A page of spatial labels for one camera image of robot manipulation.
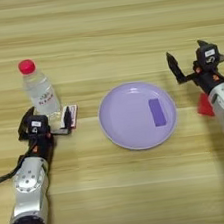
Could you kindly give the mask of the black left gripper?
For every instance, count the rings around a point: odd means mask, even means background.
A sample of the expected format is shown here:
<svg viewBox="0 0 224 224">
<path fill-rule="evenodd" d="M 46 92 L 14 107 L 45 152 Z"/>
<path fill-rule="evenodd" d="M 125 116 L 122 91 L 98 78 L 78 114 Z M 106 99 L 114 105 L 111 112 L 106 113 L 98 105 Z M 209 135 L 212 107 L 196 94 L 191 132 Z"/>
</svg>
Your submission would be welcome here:
<svg viewBox="0 0 224 224">
<path fill-rule="evenodd" d="M 72 114 L 70 108 L 66 107 L 63 111 L 63 126 L 52 130 L 50 126 L 28 127 L 28 119 L 34 113 L 34 107 L 31 106 L 24 114 L 18 128 L 18 140 L 28 142 L 28 151 L 26 157 L 40 157 L 50 160 L 53 156 L 55 140 L 54 137 L 71 134 Z"/>
</svg>

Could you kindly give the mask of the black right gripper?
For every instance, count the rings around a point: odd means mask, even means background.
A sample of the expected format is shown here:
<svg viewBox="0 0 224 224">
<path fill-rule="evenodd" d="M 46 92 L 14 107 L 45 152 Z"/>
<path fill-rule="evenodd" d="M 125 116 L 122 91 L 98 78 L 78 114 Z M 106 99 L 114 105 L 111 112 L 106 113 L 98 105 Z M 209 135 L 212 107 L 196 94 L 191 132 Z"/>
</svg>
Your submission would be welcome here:
<svg viewBox="0 0 224 224">
<path fill-rule="evenodd" d="M 199 47 L 209 45 L 208 42 L 203 40 L 199 40 L 197 43 Z M 189 75 L 183 74 L 180 67 L 178 67 L 177 60 L 169 52 L 166 53 L 166 60 L 168 62 L 168 67 L 171 69 L 179 84 L 192 80 L 207 95 L 211 93 L 216 86 L 224 84 L 224 76 L 218 71 L 218 64 L 224 61 L 224 54 L 197 58 L 192 65 L 193 72 Z"/>
</svg>

